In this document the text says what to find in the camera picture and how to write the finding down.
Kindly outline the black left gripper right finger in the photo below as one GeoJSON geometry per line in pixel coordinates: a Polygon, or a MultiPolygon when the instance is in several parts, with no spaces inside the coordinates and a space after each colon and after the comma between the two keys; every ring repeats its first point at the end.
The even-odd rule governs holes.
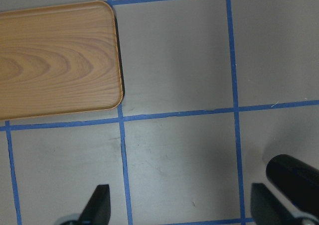
{"type": "Polygon", "coordinates": [[[250,211],[257,225],[296,225],[298,219],[262,183],[251,186],[250,211]]]}

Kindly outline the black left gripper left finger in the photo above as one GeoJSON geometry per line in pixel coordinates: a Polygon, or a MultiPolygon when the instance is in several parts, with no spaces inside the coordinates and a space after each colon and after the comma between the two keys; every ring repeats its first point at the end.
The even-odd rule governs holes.
{"type": "Polygon", "coordinates": [[[111,217],[110,187],[98,185],[81,213],[80,225],[108,225],[111,217]]]}

